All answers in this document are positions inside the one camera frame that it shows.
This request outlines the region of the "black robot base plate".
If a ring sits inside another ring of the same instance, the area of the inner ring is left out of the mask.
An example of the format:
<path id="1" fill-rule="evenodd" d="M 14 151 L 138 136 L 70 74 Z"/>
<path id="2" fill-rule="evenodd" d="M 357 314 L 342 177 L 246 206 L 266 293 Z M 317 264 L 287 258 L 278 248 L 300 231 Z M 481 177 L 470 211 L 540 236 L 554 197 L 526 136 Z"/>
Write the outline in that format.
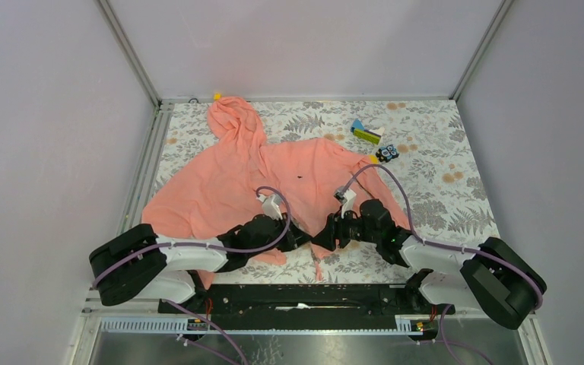
<path id="1" fill-rule="evenodd" d="M 216 324 L 218 318 L 248 323 L 294 319 L 360 323 L 387 316 L 433 322 L 445 306 L 428 302 L 417 288 L 404 284 L 213 284 L 178 306 L 160 303 L 158 311 L 177 314 L 182 308 Z"/>

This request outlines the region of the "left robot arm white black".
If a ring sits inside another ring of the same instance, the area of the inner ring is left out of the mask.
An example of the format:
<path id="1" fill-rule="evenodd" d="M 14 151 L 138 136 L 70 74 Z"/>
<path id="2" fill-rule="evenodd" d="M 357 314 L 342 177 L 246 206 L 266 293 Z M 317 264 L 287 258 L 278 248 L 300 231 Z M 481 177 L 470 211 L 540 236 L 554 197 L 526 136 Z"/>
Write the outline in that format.
<path id="1" fill-rule="evenodd" d="M 104 306 L 167 299 L 194 313 L 205 305 L 200 271 L 236 271 L 261 253 L 290 252 L 310 240 L 290 218 L 264 214 L 206 240 L 159 235 L 139 224 L 89 255 L 92 287 Z"/>

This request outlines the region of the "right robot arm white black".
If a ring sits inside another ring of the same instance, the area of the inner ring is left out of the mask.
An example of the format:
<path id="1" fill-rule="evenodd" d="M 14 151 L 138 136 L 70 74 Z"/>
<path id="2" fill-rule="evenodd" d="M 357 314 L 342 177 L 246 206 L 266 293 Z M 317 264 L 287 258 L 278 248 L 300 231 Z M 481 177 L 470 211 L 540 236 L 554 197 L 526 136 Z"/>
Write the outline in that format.
<path id="1" fill-rule="evenodd" d="M 339 208 L 329 214 L 313 244 L 335 251 L 352 241 L 372 243 L 389 264 L 412 268 L 405 301 L 425 313 L 434 304 L 483 312 L 506 329 L 517 329 L 541 305 L 548 286 L 543 278 L 500 238 L 476 247 L 422 242 L 397 225 L 378 199 L 359 211 Z"/>

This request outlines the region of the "salmon pink hooded jacket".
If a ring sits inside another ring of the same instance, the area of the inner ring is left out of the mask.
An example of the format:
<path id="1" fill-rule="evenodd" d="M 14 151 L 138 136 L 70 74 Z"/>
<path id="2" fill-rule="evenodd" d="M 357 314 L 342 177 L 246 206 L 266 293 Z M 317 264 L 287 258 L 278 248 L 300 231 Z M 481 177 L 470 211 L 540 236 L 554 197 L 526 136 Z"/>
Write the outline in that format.
<path id="1" fill-rule="evenodd" d="M 339 208 L 336 189 L 351 178 L 358 202 L 368 192 L 397 225 L 408 228 L 408 217 L 368 156 L 326 138 L 270 144 L 257 112 L 239 97 L 214 102 L 207 120 L 216 144 L 189 161 L 142 211 L 142 221 L 154 232 L 215 237 L 259 214 L 256 190 L 270 186 L 287 199 L 300 228 L 315 236 Z"/>

